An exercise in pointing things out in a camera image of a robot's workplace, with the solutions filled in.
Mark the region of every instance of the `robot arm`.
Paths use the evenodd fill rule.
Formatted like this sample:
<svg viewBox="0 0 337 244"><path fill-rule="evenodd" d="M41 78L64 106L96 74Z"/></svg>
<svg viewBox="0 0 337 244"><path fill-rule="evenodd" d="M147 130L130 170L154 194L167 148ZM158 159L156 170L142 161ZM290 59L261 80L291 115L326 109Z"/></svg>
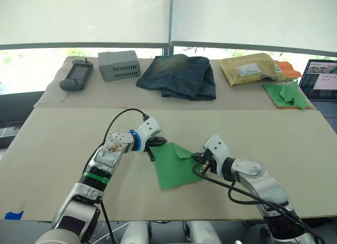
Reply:
<svg viewBox="0 0 337 244"><path fill-rule="evenodd" d="M211 136L204 144L203 166L227 181L237 181L249 192L268 202L281 205L295 215L294 208L281 185L270 176L265 166L257 161L230 157L227 145L218 135ZM293 224L280 213L265 204L257 208L271 231L274 243L315 244L313 236L300 226Z"/></svg>
<svg viewBox="0 0 337 244"><path fill-rule="evenodd" d="M137 131L109 133L105 143L93 154L80 180L75 183L54 216L52 221L54 230L41 236L36 244L72 243L57 242L60 240L58 237L60 232L65 233L61 229L67 230L67 235L75 234L82 243L89 241L100 216L100 210L96 204L101 202L104 190L118 167L122 155L131 151L146 151L147 141L159 132L159 124L150 117L138 127Z"/></svg>

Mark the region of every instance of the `green napkin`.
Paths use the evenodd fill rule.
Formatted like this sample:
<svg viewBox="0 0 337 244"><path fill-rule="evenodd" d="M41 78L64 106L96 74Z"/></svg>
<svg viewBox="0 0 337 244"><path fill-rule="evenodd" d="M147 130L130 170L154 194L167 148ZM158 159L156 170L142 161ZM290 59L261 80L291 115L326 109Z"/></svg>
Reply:
<svg viewBox="0 0 337 244"><path fill-rule="evenodd" d="M192 168L196 161L191 158L192 153L189 150L175 143L153 147L151 150L155 157L154 164L162 189L202 180L202 178L192 173Z"/></svg>
<svg viewBox="0 0 337 244"><path fill-rule="evenodd" d="M290 84L264 84L263 86L279 108L306 109L309 106L304 95L298 91L297 81Z"/></svg>

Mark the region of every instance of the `blue ring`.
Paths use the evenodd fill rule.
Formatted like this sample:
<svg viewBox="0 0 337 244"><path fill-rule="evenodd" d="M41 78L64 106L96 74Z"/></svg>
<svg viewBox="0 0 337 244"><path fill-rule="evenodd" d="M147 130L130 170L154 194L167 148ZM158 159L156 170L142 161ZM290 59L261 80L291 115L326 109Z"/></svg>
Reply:
<svg viewBox="0 0 337 244"><path fill-rule="evenodd" d="M141 144L142 144L141 137L139 136L139 134L135 130L130 130L130 133L132 135L136 135L137 142L138 142L138 146L137 146L136 151L139 151L139 149L141 148Z"/></svg>

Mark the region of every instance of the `gray ventilated box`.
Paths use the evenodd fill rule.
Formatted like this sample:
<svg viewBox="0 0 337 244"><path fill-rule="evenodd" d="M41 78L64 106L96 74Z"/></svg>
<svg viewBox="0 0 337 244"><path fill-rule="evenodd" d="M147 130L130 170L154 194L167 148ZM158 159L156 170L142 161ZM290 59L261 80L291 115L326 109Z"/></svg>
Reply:
<svg viewBox="0 0 337 244"><path fill-rule="evenodd" d="M98 66L106 82L141 75L135 51L99 53Z"/></svg>

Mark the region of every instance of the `yellow package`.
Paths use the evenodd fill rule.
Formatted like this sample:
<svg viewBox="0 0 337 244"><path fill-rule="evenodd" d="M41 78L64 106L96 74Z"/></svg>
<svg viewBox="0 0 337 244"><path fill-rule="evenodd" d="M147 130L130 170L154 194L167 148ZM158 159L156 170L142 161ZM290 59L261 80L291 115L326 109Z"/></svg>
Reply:
<svg viewBox="0 0 337 244"><path fill-rule="evenodd" d="M220 60L220 67L231 86L259 81L264 78L286 81L281 69L265 53L224 58Z"/></svg>

